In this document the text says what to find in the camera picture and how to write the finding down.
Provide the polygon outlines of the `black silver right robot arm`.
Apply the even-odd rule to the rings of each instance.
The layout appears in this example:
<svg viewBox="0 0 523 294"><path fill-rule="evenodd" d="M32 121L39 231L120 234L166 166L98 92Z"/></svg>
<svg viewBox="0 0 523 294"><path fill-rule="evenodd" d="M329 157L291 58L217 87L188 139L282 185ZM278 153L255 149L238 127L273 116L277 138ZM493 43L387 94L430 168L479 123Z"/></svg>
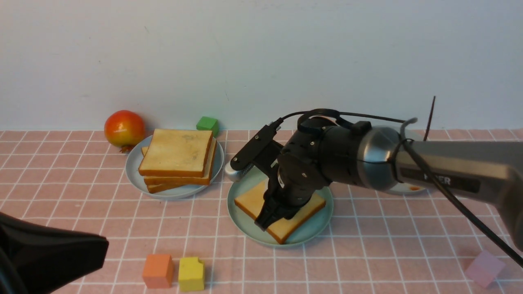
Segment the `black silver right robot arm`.
<svg viewBox="0 0 523 294"><path fill-rule="evenodd" d="M338 125L315 116L302 120L269 160L262 230L291 219L316 190L344 183L386 191L397 183L437 188L469 221L456 196L495 207L513 244L522 250L522 143L518 141L411 141L404 132L370 122Z"/></svg>

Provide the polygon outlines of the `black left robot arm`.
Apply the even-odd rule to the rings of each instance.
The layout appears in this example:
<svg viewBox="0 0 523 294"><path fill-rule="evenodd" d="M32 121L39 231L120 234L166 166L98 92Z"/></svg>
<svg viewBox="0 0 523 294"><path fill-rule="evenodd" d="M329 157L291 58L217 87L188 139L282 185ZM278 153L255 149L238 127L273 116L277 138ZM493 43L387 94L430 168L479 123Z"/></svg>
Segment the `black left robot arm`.
<svg viewBox="0 0 523 294"><path fill-rule="evenodd" d="M0 214L2 294L50 294L103 267L104 236Z"/></svg>

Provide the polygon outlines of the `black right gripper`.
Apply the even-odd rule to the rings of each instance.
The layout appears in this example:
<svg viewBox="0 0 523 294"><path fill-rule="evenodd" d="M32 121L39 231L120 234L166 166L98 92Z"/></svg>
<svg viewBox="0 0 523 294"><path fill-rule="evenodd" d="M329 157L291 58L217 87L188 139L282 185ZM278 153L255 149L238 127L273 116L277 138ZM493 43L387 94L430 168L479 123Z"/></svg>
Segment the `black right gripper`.
<svg viewBox="0 0 523 294"><path fill-rule="evenodd" d="M269 177L264 204L255 219L262 231L281 219L291 220L316 190L327 186L327 178L313 160L291 153L277 158L274 172Z"/></svg>

